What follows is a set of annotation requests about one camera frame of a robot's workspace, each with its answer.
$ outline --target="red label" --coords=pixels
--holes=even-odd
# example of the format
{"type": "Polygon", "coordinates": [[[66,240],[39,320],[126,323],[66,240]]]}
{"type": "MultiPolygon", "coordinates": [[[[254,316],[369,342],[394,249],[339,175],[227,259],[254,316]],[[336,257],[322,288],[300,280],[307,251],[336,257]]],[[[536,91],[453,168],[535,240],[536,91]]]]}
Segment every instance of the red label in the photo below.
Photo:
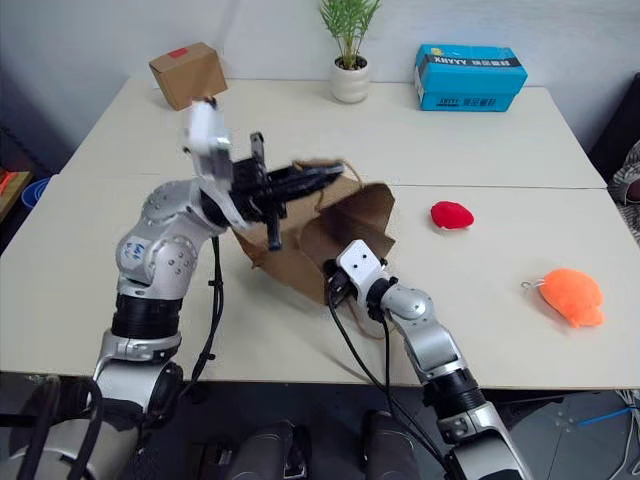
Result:
{"type": "Polygon", "coordinates": [[[179,48],[178,50],[174,50],[173,52],[167,53],[171,58],[178,58],[187,53],[188,50],[186,48],[179,48]]]}

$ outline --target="orange plush toy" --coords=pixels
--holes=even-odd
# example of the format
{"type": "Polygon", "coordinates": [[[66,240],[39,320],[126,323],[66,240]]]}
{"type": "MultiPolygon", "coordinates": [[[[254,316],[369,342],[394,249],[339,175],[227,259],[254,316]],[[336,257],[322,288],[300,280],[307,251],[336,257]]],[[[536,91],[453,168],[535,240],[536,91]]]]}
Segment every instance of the orange plush toy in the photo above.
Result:
{"type": "Polygon", "coordinates": [[[586,273],[568,268],[554,270],[544,277],[540,293],[573,328],[604,323],[604,315],[598,308],[604,297],[598,284],[586,273]]]}

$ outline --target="red plush toy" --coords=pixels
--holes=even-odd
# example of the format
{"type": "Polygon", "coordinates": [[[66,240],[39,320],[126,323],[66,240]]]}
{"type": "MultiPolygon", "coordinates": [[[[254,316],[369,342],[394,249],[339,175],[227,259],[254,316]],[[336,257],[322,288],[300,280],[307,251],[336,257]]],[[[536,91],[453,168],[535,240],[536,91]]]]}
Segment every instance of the red plush toy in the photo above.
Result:
{"type": "Polygon", "coordinates": [[[447,230],[467,228],[473,224],[472,213],[455,202],[436,203],[431,207],[431,218],[438,227],[447,230]]]}

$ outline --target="paper bag handle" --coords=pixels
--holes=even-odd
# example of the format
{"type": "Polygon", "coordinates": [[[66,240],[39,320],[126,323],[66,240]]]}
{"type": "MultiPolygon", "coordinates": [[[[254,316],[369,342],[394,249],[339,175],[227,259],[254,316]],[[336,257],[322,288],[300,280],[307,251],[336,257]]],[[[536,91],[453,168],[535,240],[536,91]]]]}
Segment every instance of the paper bag handle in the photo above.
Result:
{"type": "MultiPolygon", "coordinates": [[[[358,186],[360,189],[364,187],[364,181],[362,180],[362,177],[358,174],[358,172],[353,167],[353,165],[351,165],[351,162],[343,158],[336,159],[336,160],[329,160],[329,159],[322,159],[322,158],[313,159],[313,160],[294,160],[291,163],[294,168],[302,170],[304,167],[326,167],[329,165],[334,165],[336,162],[343,164],[345,167],[349,169],[349,171],[353,174],[353,176],[356,177],[356,180],[358,181],[358,186]]],[[[322,205],[322,200],[324,200],[324,189],[320,190],[320,197],[318,197],[318,203],[316,203],[316,206],[314,207],[316,211],[320,210],[320,205],[322,205]]]]}

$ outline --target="potted plant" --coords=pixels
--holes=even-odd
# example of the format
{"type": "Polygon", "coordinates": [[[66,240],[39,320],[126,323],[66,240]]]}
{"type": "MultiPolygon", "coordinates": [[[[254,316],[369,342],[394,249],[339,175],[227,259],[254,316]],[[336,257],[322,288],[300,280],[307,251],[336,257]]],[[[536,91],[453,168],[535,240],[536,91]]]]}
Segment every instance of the potted plant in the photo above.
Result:
{"type": "Polygon", "coordinates": [[[360,102],[369,93],[369,63],[360,55],[360,45],[378,8],[380,0],[322,0],[320,4],[322,20],[340,49],[329,86],[342,102],[360,102]]]}

